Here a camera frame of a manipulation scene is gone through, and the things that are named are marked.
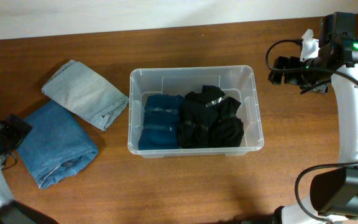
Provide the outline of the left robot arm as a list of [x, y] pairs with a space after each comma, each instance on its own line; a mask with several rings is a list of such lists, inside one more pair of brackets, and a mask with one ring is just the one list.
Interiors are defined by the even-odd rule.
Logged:
[[13, 150], [21, 145], [31, 129], [32, 126], [13, 114], [0, 121], [0, 223], [2, 224], [57, 222], [52, 217], [17, 201], [2, 174], [7, 168], [5, 166], [7, 158], [14, 156]]

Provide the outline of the teal garment with tape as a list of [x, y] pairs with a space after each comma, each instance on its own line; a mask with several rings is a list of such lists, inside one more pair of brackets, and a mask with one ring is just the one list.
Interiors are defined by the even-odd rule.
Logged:
[[184, 97], [180, 95], [152, 95], [147, 98], [140, 151], [178, 149], [178, 124]]

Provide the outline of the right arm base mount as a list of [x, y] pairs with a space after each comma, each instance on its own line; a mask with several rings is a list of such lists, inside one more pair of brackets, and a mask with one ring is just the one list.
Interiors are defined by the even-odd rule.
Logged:
[[246, 218], [240, 221], [240, 224], [282, 224], [282, 210], [284, 206], [280, 206], [270, 215], [259, 215], [256, 217]]

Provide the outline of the black garment with tape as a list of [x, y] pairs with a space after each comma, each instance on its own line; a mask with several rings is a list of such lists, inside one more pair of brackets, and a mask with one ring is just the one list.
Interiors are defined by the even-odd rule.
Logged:
[[241, 103], [232, 97], [225, 97], [211, 109], [218, 118], [209, 130], [210, 147], [239, 147], [244, 136], [243, 122], [236, 116]]

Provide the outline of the dark blue jeans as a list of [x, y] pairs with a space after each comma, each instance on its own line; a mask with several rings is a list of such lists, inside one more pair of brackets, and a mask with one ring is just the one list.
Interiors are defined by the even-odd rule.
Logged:
[[17, 152], [40, 189], [77, 175], [98, 148], [71, 113], [51, 100], [24, 121], [32, 130]]

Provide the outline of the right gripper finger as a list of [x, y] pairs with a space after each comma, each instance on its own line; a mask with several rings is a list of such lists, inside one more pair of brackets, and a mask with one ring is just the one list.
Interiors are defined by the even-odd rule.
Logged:
[[[302, 62], [298, 57], [290, 57], [285, 69], [299, 69], [302, 67]], [[286, 84], [301, 85], [301, 72], [285, 72], [284, 82]]]
[[[284, 69], [287, 65], [287, 58], [279, 56], [275, 59], [273, 68]], [[277, 72], [271, 70], [268, 75], [268, 80], [274, 85], [280, 85], [282, 83], [283, 72]]]

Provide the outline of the light blue jeans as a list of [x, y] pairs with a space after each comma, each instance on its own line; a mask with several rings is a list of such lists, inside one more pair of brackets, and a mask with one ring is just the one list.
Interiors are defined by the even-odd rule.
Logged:
[[129, 102], [113, 84], [75, 60], [62, 65], [42, 87], [42, 93], [102, 131]]

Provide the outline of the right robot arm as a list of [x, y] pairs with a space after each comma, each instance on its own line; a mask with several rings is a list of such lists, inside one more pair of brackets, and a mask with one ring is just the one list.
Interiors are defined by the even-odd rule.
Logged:
[[334, 89], [339, 118], [339, 157], [316, 172], [310, 194], [279, 207], [264, 223], [341, 223], [358, 220], [358, 38], [356, 17], [335, 12], [322, 18], [319, 37], [311, 30], [296, 40], [300, 57], [268, 64], [271, 83], [297, 85], [303, 93]]

